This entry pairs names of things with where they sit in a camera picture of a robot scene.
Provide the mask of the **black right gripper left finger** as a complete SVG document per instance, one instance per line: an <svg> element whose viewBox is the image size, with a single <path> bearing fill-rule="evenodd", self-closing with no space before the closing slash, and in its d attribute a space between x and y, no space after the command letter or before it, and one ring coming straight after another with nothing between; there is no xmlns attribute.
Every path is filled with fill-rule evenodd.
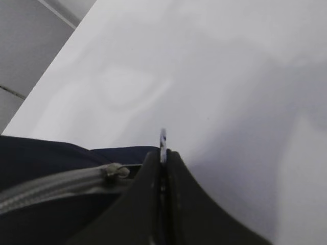
<svg viewBox="0 0 327 245"><path fill-rule="evenodd" d="M67 244L163 244L158 223L159 151L147 154L132 185Z"/></svg>

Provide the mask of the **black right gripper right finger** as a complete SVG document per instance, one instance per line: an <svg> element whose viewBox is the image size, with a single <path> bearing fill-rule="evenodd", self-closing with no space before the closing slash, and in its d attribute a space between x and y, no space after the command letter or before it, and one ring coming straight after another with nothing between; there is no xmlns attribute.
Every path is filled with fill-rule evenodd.
<svg viewBox="0 0 327 245"><path fill-rule="evenodd" d="M163 177L167 244L269 244L213 201L178 152L167 152Z"/></svg>

